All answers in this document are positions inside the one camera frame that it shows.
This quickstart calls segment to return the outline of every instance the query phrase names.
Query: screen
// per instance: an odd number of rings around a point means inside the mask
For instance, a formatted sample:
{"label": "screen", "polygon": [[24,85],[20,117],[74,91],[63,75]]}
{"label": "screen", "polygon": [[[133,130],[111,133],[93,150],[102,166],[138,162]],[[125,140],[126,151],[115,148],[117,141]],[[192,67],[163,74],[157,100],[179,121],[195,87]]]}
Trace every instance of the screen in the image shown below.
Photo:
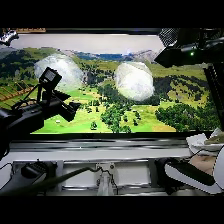
{"label": "screen", "polygon": [[[220,121],[200,65],[164,68],[154,59],[158,36],[21,34],[0,46],[0,106],[10,108],[46,67],[62,76],[57,90],[81,103],[73,121],[61,116],[34,133],[210,131]],[[36,98],[34,91],[30,98]]]}

